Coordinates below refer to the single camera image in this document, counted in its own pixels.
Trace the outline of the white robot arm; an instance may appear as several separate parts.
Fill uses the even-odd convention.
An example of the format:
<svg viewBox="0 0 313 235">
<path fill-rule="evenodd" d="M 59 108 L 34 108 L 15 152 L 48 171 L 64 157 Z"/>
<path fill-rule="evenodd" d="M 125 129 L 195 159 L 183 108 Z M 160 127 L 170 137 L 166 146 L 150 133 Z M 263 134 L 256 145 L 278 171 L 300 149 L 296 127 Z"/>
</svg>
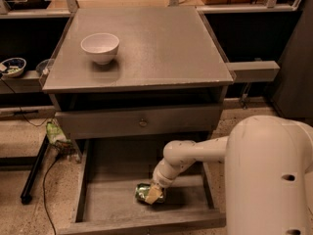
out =
<svg viewBox="0 0 313 235">
<path fill-rule="evenodd" d="M 305 173 L 312 156 L 312 126 L 247 117 L 226 137 L 167 143 L 145 201 L 155 203 L 192 164 L 222 160 L 228 235 L 311 235 Z"/>
</svg>

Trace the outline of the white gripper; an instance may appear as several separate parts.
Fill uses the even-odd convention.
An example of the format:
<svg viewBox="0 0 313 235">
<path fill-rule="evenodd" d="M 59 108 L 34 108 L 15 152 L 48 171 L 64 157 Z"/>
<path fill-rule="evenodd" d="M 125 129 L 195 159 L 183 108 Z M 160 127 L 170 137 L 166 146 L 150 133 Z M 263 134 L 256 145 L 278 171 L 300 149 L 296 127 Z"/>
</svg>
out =
<svg viewBox="0 0 313 235">
<path fill-rule="evenodd" d="M 162 159 L 155 167 L 148 195 L 145 198 L 147 204 L 152 205 L 162 196 L 162 188 L 169 188 L 174 180 L 184 172 L 186 164 L 173 165 L 166 159 Z"/>
</svg>

